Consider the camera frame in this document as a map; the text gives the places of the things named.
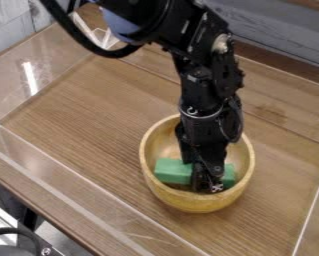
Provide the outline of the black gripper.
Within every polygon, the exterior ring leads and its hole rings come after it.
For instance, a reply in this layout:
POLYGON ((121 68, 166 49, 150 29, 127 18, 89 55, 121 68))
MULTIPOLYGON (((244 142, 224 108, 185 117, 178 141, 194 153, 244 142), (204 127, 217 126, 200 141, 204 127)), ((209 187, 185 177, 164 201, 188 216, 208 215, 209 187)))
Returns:
POLYGON ((226 108, 206 116, 192 115, 180 109, 176 127, 182 161, 193 164, 192 188, 197 193, 214 194, 224 190, 228 145, 236 143, 244 131, 241 110, 226 108))

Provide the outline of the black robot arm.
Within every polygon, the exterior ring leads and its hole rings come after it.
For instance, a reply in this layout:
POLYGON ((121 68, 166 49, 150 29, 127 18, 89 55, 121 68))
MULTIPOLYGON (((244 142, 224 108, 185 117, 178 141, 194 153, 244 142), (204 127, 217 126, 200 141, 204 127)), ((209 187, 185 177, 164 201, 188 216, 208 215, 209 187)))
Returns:
POLYGON ((98 46, 57 0, 41 3, 73 39, 97 55, 125 58, 153 43, 170 53, 182 88, 176 136, 182 160, 193 166, 190 186, 196 192, 222 191, 228 146, 244 132, 238 90, 245 73, 228 21, 201 0, 90 1, 125 43, 117 50, 98 46))

